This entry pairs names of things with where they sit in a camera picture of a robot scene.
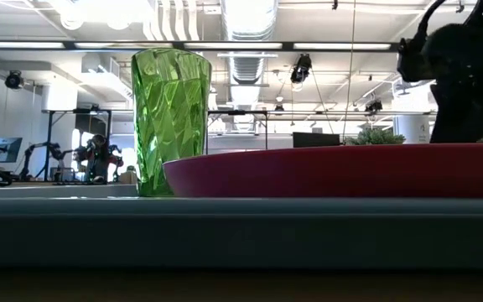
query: ceiling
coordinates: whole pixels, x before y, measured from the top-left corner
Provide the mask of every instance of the ceiling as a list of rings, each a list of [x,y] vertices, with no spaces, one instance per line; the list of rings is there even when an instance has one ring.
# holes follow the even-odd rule
[[[124,5],[125,0],[111,0],[110,3]],[[329,1],[279,0],[279,10],[273,39],[277,41],[325,41],[325,42],[397,42],[401,37],[412,37],[416,31],[422,10],[430,0],[339,0],[337,10],[332,10]],[[431,19],[432,31],[447,23],[463,22],[475,1],[464,1],[465,11],[456,13],[456,1],[448,1]],[[6,3],[20,8],[49,8],[44,1],[1,0],[0,39],[77,39],[77,40],[145,40],[140,23],[133,23],[127,29],[114,30],[105,23],[85,23],[77,30],[67,30],[60,26],[60,16],[55,11],[23,10],[10,8]],[[197,29],[203,40],[222,40],[221,15],[206,13],[216,10],[219,0],[197,0]],[[171,18],[174,28],[174,15]],[[81,78],[81,58],[79,52],[42,51],[0,51],[0,61],[45,61],[59,67],[75,78]],[[121,76],[130,81],[129,62],[131,52],[111,53],[121,64]],[[392,94],[389,93],[390,80],[397,78],[395,73],[397,55],[376,53],[313,53],[314,74],[304,83],[301,91],[293,92],[289,84],[288,71],[296,61],[298,53],[277,53],[278,57],[267,59],[264,84],[261,89],[259,107],[271,109],[276,96],[283,97],[285,109],[351,110],[354,105],[362,106],[368,99],[363,96],[375,95],[383,100],[384,109],[390,109]],[[213,87],[217,89],[217,103],[229,100],[226,60],[217,57],[216,52],[205,52],[204,57],[213,65]],[[88,87],[104,96],[109,107],[124,106],[125,100],[102,89]]]

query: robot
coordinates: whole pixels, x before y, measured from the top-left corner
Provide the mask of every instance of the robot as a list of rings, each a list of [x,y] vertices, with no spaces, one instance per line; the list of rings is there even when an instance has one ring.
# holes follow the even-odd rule
[[[412,39],[398,47],[397,70],[408,82],[436,80],[439,106],[430,143],[473,143],[483,138],[483,0],[463,24],[427,35],[428,21],[445,0],[424,14]]]

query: green plant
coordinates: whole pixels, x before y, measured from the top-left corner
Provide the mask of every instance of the green plant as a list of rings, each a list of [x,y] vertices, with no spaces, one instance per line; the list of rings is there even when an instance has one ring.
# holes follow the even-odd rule
[[[357,138],[346,138],[347,145],[367,145],[367,144],[400,144],[405,142],[403,135],[394,135],[391,130],[363,129]]]

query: white wall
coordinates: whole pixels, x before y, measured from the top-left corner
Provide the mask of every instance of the white wall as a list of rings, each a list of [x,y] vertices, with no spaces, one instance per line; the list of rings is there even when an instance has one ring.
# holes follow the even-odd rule
[[[5,170],[21,170],[19,161],[23,152],[31,143],[46,141],[48,133],[48,114],[41,112],[42,96],[38,89],[35,98],[33,93],[26,90],[12,91],[5,87],[0,80],[0,138],[23,138],[18,162],[13,164],[0,164]],[[71,132],[75,126],[75,117],[67,115],[54,126],[52,141],[61,143],[62,149],[70,148]],[[44,165],[45,149],[33,153],[29,170],[36,174]]]

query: ventilation duct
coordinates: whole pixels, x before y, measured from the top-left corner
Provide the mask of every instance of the ventilation duct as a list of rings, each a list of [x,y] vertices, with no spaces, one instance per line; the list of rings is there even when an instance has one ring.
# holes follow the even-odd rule
[[[270,40],[277,18],[278,0],[221,0],[223,32],[229,41]],[[230,83],[262,84],[263,58],[229,58]],[[232,86],[231,101],[235,109],[251,109],[258,100],[260,87]],[[236,117],[243,124],[238,128],[249,130],[246,117]]]

